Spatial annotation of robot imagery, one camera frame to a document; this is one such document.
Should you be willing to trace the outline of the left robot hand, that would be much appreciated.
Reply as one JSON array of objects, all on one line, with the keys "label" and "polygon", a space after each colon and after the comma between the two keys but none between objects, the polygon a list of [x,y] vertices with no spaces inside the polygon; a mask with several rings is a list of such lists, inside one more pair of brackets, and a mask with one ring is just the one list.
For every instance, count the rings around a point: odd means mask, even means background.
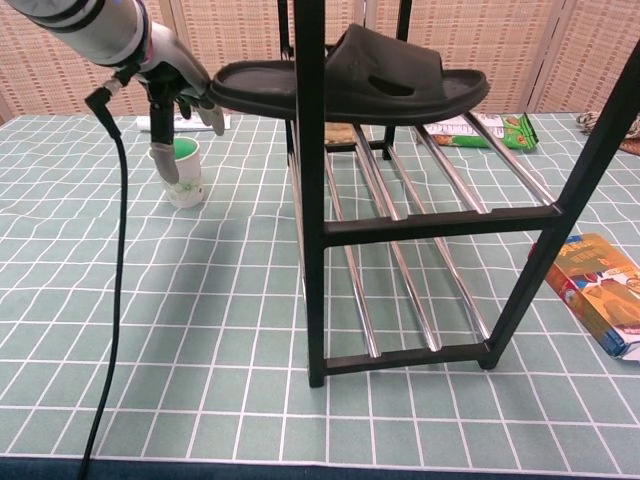
[{"label": "left robot hand", "polygon": [[222,109],[214,102],[211,79],[173,30],[151,24],[149,55],[139,73],[150,103],[151,157],[168,185],[180,180],[174,151],[174,108],[185,119],[197,112],[203,124],[224,134]]}]

